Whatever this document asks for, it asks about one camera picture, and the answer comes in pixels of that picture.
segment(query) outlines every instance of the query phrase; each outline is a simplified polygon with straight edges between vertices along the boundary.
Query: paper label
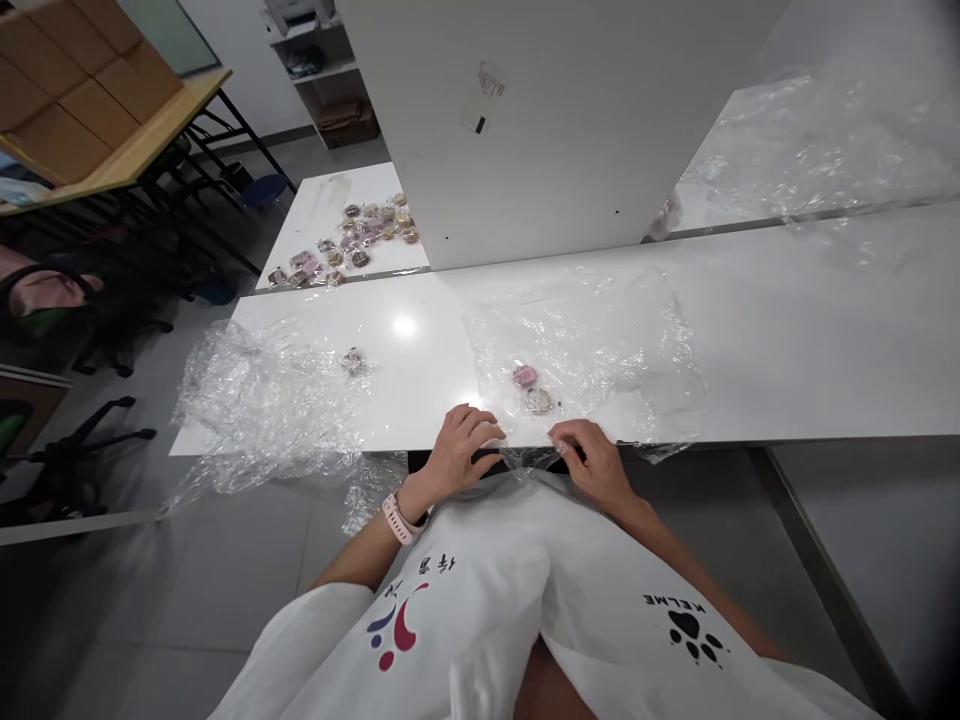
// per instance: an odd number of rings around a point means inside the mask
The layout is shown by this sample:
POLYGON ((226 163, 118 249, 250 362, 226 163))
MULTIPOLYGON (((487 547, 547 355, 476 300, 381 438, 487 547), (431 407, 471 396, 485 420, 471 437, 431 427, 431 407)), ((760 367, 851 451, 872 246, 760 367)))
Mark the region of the paper label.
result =
POLYGON ((460 123, 476 135, 485 135, 506 89, 504 74, 488 62, 480 63, 480 69, 471 82, 470 96, 463 107, 460 123))

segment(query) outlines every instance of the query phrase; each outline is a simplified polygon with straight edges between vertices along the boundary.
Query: hand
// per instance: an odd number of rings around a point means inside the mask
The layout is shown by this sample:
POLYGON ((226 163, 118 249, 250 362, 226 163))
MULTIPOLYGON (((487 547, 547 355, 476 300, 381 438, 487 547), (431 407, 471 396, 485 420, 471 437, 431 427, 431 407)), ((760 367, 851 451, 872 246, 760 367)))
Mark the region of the hand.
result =
POLYGON ((408 521, 416 522, 431 505, 473 487, 500 462, 500 455, 494 453, 471 462, 481 445, 506 437, 496 423, 493 413, 467 404, 446 414, 427 464, 410 475, 397 493, 400 513, 408 521))
POLYGON ((557 423, 548 434, 566 461, 573 482, 605 513, 616 515, 636 501, 646 502, 633 494, 617 446, 599 425, 589 420, 569 420, 557 423), (580 461, 574 444, 583 448, 586 462, 580 461))

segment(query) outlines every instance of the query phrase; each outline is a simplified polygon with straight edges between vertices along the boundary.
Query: pink watch strap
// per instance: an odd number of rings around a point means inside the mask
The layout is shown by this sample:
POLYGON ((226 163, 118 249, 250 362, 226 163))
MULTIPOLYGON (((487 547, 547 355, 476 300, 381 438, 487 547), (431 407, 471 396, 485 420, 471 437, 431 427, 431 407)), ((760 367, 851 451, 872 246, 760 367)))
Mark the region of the pink watch strap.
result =
POLYGON ((400 514, 400 506, 397 504, 396 493, 390 493, 387 495, 387 499, 383 501, 383 516, 387 519, 387 524, 390 526, 390 529, 393 530, 393 534, 397 536, 397 540, 400 541, 401 545, 409 545, 412 543, 414 538, 426 528, 426 524, 421 527, 411 525, 403 515, 400 514))

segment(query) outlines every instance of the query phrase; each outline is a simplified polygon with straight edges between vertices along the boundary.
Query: white t-shirt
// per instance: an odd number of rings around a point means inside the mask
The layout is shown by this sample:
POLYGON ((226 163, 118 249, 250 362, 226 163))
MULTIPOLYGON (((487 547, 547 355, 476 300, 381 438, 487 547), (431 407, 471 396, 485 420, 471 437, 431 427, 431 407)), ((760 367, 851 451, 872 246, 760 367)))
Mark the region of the white t-shirt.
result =
POLYGON ((510 718, 538 635, 598 718, 879 717, 759 658, 599 513, 499 481, 440 508, 378 596, 327 585, 277 613, 211 718, 510 718))

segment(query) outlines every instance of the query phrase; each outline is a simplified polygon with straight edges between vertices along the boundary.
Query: wrist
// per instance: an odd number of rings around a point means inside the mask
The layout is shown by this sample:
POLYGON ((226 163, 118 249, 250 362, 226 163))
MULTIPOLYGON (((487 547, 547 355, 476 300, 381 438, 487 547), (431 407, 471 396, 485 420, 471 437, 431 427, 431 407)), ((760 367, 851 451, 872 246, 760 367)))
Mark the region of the wrist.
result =
POLYGON ((397 491, 397 506, 400 508, 400 514, 411 524, 419 522, 427 510, 441 499, 436 497, 426 478, 418 473, 408 475, 397 491))
POLYGON ((660 522, 653 506, 632 492, 605 503, 601 509, 619 525, 627 522, 634 525, 658 525, 660 522))

